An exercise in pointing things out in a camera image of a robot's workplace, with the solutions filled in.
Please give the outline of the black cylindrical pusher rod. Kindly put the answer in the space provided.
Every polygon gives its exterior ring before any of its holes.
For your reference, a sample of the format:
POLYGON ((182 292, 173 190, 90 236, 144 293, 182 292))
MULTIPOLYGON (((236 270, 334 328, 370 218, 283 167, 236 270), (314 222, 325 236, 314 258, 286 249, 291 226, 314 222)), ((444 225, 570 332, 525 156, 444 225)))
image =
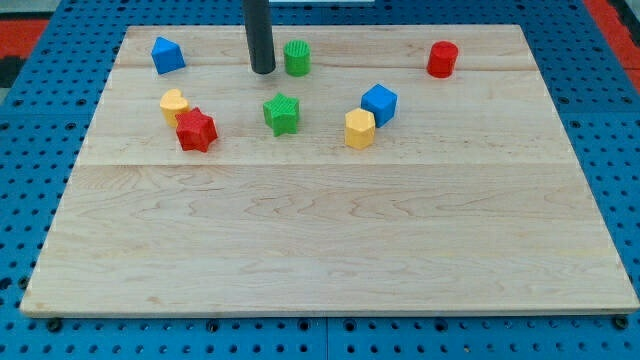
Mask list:
POLYGON ((276 68, 269 1, 243 0, 242 10, 251 68, 269 74, 276 68))

